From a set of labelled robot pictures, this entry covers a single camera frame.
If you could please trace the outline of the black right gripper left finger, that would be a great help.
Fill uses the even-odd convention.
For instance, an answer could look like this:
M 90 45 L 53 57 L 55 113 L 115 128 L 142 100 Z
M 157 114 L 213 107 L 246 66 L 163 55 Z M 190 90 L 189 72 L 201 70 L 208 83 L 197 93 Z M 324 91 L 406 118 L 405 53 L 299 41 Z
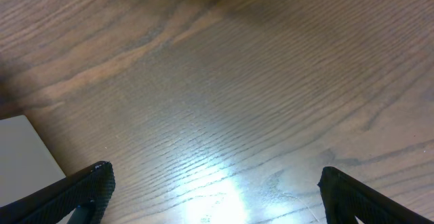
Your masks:
M 1 207 L 1 222 L 99 224 L 114 190 L 113 165 L 99 161 Z

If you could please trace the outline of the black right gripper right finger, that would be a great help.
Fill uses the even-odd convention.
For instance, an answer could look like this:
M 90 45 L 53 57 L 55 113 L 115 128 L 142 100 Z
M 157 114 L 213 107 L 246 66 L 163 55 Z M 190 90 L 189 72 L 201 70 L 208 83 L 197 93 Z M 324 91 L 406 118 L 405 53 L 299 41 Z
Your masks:
M 433 223 L 332 166 L 323 168 L 318 187 L 328 224 Z

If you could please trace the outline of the white cardboard box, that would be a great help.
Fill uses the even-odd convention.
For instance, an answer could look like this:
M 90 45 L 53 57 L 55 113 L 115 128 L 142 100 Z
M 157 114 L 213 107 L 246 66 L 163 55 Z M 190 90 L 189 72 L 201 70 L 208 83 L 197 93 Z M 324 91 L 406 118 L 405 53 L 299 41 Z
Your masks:
M 26 116 L 0 125 L 0 199 L 5 206 L 65 177 Z

